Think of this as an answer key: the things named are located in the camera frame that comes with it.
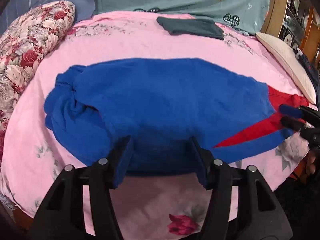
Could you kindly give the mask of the cream white pillow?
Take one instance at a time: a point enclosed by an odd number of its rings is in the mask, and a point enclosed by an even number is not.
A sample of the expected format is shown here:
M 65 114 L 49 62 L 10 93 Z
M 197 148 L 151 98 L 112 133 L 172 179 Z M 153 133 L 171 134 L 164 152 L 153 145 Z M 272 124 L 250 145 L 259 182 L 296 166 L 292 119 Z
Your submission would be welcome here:
M 316 91 L 303 66 L 296 59 L 293 49 L 284 41 L 272 35 L 257 32 L 256 38 L 276 58 L 282 68 L 313 105 L 316 105 Z

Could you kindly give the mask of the blue and red fleece pants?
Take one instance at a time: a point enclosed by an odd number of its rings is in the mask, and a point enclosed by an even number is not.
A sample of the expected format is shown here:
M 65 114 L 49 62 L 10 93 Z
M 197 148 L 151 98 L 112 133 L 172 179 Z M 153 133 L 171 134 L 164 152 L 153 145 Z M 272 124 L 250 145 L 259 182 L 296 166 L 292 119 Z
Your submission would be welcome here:
M 59 74 L 44 111 L 57 141 L 83 164 L 130 136 L 128 174 L 170 176 L 193 172 L 191 137 L 227 163 L 276 148 L 292 134 L 280 123 L 282 104 L 309 102 L 202 59 L 124 59 Z

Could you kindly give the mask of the wooden display cabinet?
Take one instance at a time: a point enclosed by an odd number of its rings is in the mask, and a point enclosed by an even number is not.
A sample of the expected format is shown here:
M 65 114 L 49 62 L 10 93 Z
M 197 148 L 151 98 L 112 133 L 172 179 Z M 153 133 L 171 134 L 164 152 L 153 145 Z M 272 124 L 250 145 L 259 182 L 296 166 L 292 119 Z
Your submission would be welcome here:
M 299 48 L 319 69 L 319 0 L 270 0 L 261 32 Z

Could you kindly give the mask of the red floral quilt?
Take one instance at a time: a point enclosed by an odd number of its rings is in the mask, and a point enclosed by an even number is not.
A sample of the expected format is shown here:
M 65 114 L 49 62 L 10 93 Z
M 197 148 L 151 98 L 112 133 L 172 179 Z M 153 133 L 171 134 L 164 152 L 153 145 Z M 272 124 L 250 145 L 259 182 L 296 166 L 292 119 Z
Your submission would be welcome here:
M 1 36 L 1 141 L 40 62 L 64 38 L 74 18 L 72 2 L 50 2 L 16 18 Z

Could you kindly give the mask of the dark green folded garment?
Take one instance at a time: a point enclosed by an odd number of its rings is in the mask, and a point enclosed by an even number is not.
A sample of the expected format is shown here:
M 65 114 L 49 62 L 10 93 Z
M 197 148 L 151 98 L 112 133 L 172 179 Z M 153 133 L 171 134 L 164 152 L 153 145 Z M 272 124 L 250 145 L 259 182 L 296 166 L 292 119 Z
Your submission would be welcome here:
M 224 39 L 223 30 L 213 20 L 158 17 L 157 23 L 172 36 L 188 34 Z

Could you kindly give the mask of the pink floral bed sheet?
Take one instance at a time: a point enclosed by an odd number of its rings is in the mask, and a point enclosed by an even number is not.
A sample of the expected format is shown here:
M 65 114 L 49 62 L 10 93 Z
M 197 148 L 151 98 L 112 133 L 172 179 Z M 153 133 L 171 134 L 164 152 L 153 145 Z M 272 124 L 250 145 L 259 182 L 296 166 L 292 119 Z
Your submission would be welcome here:
M 27 239 L 290 239 L 271 178 L 314 106 L 264 41 L 169 35 L 148 12 L 74 26 L 40 63 L 4 138 L 1 192 Z

